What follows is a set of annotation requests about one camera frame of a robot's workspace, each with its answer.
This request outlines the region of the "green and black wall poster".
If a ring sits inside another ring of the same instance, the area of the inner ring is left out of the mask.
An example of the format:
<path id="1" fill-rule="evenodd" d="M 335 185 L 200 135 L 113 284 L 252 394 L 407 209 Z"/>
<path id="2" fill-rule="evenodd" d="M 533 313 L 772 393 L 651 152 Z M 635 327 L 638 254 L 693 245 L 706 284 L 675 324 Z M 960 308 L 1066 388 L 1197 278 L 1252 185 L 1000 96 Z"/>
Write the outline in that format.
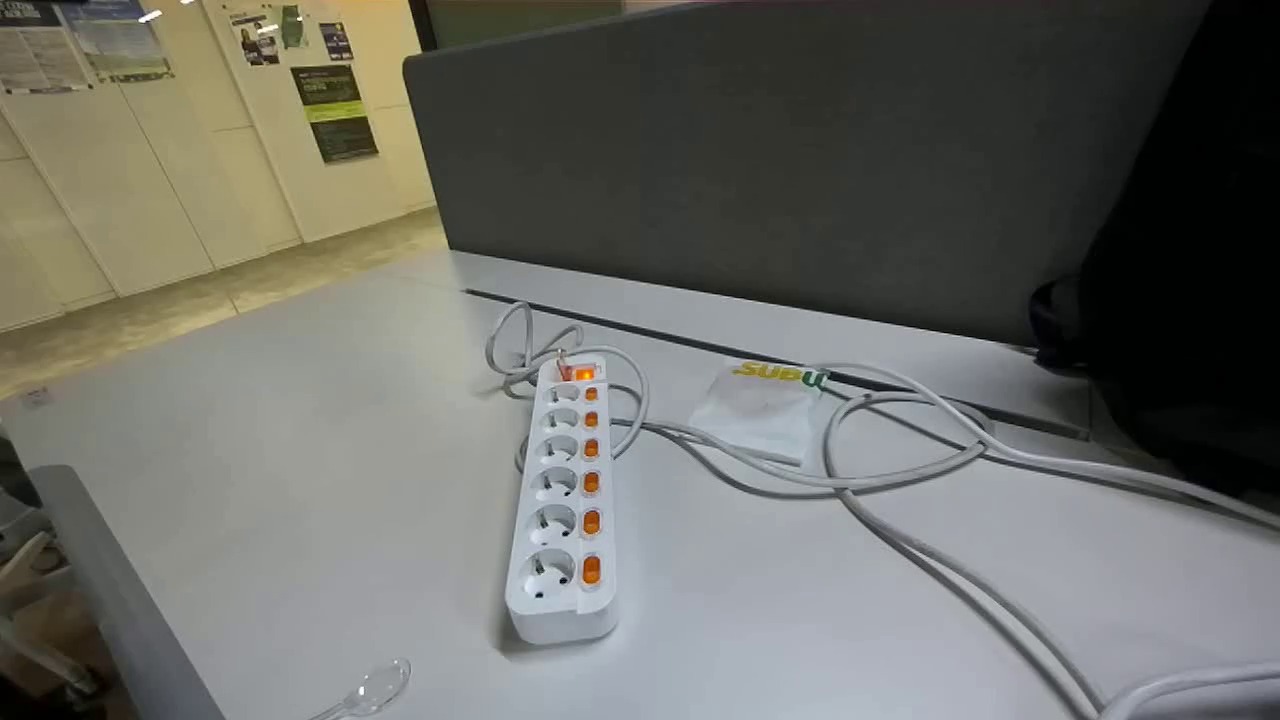
<path id="1" fill-rule="evenodd" d="M 325 163 L 377 154 L 373 121 L 346 65 L 296 66 L 292 85 Z"/>

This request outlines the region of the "small wall notices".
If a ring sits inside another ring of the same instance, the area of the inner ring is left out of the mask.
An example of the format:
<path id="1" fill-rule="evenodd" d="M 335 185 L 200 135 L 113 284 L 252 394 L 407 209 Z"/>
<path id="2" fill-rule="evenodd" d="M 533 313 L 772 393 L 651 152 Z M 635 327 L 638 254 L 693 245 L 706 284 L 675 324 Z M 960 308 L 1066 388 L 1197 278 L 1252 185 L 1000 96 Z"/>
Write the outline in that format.
<path id="1" fill-rule="evenodd" d="M 222 18 L 249 66 L 356 58 L 346 23 L 332 0 L 226 0 Z"/>

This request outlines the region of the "wall poster top left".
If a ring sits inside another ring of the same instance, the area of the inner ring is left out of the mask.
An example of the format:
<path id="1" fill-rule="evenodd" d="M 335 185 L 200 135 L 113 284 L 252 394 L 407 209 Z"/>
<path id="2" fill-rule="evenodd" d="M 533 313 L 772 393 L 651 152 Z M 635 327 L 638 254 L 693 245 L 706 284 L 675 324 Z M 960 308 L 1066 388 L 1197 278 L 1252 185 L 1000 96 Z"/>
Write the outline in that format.
<path id="1" fill-rule="evenodd" d="M 0 0 L 0 88 L 15 96 L 169 80 L 156 18 L 159 8 L 143 0 Z"/>

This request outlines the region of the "black office chair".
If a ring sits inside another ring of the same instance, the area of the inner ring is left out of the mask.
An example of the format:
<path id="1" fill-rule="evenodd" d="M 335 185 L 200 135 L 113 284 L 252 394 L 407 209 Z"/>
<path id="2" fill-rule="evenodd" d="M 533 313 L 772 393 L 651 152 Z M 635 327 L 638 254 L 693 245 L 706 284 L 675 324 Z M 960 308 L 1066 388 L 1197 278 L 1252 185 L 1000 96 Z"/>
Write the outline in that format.
<path id="1" fill-rule="evenodd" d="M 1105 227 L 1027 301 L 1036 361 L 1142 451 L 1280 488 L 1280 0 L 1213 0 Z"/>

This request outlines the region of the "clear plastic zip bag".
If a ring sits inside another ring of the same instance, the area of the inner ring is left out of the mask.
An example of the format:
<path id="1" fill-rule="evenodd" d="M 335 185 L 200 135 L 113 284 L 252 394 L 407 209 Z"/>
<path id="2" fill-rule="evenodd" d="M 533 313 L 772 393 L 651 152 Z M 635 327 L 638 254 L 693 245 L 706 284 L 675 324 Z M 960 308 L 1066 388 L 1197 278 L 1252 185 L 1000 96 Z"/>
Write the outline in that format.
<path id="1" fill-rule="evenodd" d="M 688 423 L 749 455 L 806 469 L 815 403 L 810 368 L 740 361 L 706 382 Z"/>

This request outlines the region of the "white six-socket power strip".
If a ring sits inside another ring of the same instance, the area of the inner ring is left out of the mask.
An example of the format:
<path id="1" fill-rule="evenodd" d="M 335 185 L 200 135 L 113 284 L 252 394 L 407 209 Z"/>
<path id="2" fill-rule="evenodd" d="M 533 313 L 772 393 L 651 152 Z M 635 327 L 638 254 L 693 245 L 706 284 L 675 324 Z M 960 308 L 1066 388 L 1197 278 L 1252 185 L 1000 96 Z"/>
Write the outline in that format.
<path id="1" fill-rule="evenodd" d="M 524 643 L 584 643 L 617 627 L 617 491 L 608 361 L 536 371 L 517 482 L 505 606 Z"/>

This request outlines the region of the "clear plastic object at edge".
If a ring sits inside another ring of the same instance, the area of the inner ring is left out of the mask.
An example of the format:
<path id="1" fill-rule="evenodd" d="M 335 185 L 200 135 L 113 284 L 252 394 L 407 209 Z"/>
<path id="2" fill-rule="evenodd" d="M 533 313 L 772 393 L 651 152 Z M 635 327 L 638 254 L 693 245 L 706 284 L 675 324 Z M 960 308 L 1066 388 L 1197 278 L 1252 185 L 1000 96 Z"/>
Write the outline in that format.
<path id="1" fill-rule="evenodd" d="M 405 695 L 412 679 L 407 661 L 389 661 L 364 671 L 338 698 L 320 706 L 312 720 L 377 720 L 389 702 Z"/>

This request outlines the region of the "grey desk partition panel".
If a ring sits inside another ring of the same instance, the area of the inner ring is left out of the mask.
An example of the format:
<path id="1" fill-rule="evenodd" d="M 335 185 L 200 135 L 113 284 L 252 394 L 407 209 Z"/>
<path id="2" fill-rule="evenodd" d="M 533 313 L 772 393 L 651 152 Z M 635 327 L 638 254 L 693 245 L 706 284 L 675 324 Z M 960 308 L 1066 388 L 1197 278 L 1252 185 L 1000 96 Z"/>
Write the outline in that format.
<path id="1" fill-rule="evenodd" d="M 458 253 L 1021 338 L 1213 0 L 703 0 L 405 65 Z"/>

